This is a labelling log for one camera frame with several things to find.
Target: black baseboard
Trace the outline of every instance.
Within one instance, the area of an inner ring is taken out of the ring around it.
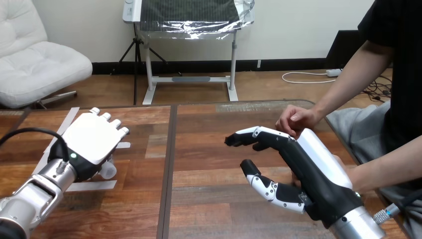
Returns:
[[[117,67],[117,62],[93,63],[93,75],[108,75]],[[325,58],[262,60],[257,68],[258,60],[236,61],[236,71],[297,71],[323,69]],[[231,61],[175,61],[163,64],[159,61],[151,63],[154,75],[166,73],[214,73],[230,72]],[[146,74],[145,62],[139,64],[138,74]],[[117,69],[118,74],[134,74],[134,62],[122,62]]]

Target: gray pants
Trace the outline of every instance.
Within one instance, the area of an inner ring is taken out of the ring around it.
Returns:
[[[385,102],[379,107],[371,105],[365,109],[334,111],[327,118],[356,158],[361,163],[366,163],[388,153],[381,140],[385,136],[381,129],[389,108],[390,102]],[[380,192],[391,202],[397,202],[412,191],[393,186],[382,188]],[[413,239],[422,238],[421,200],[416,200],[412,206],[407,207],[405,218],[404,226],[409,236]]]

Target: white wall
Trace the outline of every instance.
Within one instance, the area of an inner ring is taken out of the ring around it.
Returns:
[[[357,29],[373,0],[255,0],[255,23],[238,33],[238,59],[323,58],[337,31]],[[124,0],[33,0],[49,41],[92,62],[116,62],[133,38]],[[151,43],[168,61],[228,60],[231,39]],[[133,61],[133,50],[125,61]]]

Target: robotic hand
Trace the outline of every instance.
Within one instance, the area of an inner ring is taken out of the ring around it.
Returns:
[[[29,239],[72,183],[88,180],[97,173],[105,179],[116,174],[111,154],[129,130],[117,130],[121,124],[118,119],[108,122],[111,115],[99,113],[93,108],[79,116],[52,145],[47,165],[10,197],[0,200],[0,238]]]
[[[288,134],[256,126],[230,135],[225,143],[235,147],[254,144],[256,151],[277,150],[302,188],[275,183],[246,159],[240,167],[249,184],[272,204],[301,214],[307,212],[314,221],[321,220],[338,239],[380,239],[385,232],[379,225],[399,212],[392,204],[372,218],[341,165],[310,129],[295,140]]]

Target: white tape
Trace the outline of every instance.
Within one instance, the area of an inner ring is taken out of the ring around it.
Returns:
[[[70,109],[69,113],[67,114],[64,121],[60,125],[59,130],[57,131],[57,133],[59,135],[62,135],[67,130],[67,128],[70,126],[70,124],[72,124],[72,121],[76,117],[76,114],[78,114],[78,111],[79,111],[79,107],[74,107],[74,108]],[[39,173],[39,171],[41,171],[41,169],[45,165],[47,165],[47,159],[48,159],[48,155],[50,154],[50,148],[56,142],[56,140],[57,140],[57,138],[53,138],[53,140],[51,140],[48,147],[44,150],[44,154],[42,155],[40,161],[38,162],[38,164],[35,167],[35,170],[32,172],[32,174]]]
[[[69,113],[67,114],[67,116],[65,117],[65,119],[62,122],[62,125],[60,125],[59,130],[57,131],[57,133],[59,135],[62,135],[67,128],[72,124],[73,119],[76,117],[76,115],[78,114],[79,111],[79,107],[74,107],[71,108]],[[51,146],[53,146],[53,144],[57,141],[57,138],[53,138],[53,140],[50,142],[50,144],[48,145],[48,147],[44,150],[44,153],[46,152],[50,152]]]
[[[116,148],[130,148],[129,142],[120,142]]]
[[[116,185],[117,180],[103,181],[103,182],[82,182],[72,183],[66,192],[78,192],[78,191],[92,191],[92,190],[106,190],[113,189]]]

